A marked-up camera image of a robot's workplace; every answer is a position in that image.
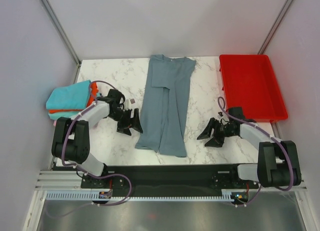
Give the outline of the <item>grey-blue t shirt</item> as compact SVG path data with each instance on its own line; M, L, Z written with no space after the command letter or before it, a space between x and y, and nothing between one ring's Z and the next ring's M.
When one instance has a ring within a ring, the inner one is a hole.
M187 156L184 136L196 63L187 57L150 57L140 115L143 133L136 149L178 158Z

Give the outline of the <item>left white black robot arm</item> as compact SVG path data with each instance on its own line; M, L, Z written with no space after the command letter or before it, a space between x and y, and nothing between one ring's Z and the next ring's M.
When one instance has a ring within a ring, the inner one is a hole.
M131 129L143 133L135 100L126 99L117 89L110 89L106 96L97 97L72 117L58 118L51 146L53 157L60 159L64 166L91 175L92 182L99 188L109 184L110 176L104 172L105 163L91 153L90 129L105 118L117 122L116 131L120 134L131 136Z

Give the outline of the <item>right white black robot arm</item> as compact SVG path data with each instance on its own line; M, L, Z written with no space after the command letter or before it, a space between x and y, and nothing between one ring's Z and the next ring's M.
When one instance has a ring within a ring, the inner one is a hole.
M241 107L229 108L225 114L229 118L226 123L210 118L197 139L208 139L206 147L221 148L226 138L238 136L256 148L257 163L239 164L229 175L233 187L240 188L247 181L253 181L265 188L287 191L301 184L297 146L293 141L271 136L253 119L245 118Z

